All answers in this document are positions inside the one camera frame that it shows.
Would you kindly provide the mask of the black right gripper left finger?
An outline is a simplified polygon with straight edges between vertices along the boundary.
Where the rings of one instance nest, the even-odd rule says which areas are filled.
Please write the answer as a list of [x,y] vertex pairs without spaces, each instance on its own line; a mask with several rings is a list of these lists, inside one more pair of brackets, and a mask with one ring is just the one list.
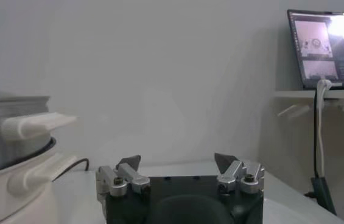
[[150,178],[138,173],[140,155],[122,158],[112,168],[100,166],[96,171],[96,194],[99,201],[105,201],[107,195],[112,197],[124,197],[128,190],[141,196],[150,193]]

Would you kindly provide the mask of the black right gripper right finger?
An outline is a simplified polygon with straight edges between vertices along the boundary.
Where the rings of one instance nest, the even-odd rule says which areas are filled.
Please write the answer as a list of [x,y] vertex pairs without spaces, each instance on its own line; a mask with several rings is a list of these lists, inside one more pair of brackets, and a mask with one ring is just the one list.
[[216,177],[221,194],[241,191],[258,194],[264,191],[265,167],[256,162],[243,162],[233,155],[215,153],[214,159],[220,174]]

